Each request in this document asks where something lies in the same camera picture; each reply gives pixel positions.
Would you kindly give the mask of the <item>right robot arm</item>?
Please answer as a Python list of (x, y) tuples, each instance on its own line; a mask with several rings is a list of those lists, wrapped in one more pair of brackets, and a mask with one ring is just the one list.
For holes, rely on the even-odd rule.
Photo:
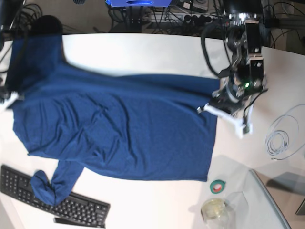
[[(15, 31), (18, 35), (20, 26), (19, 17), (24, 8), (25, 0), (1, 0), (0, 1), (0, 51), (4, 48), (5, 34)], [(7, 70), (1, 71), (0, 74), (7, 73), (10, 69), (16, 68), (21, 62), (28, 44), (28, 26), (22, 27), (23, 43), (15, 60), (12, 62), (11, 67)]]

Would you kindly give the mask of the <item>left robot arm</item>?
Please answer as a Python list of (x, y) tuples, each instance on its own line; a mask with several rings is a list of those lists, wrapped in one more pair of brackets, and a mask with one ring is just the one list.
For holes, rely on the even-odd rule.
[[(209, 102), (229, 115), (247, 110), (245, 103), (251, 96), (264, 93), (264, 59), (260, 24), (263, 13), (259, 0), (221, 0), (220, 16), (206, 25), (201, 35), (201, 47), (209, 70), (225, 79), (221, 89)], [(225, 51), (231, 51), (229, 66), (217, 72), (211, 65), (206, 46), (207, 35), (219, 29)]]

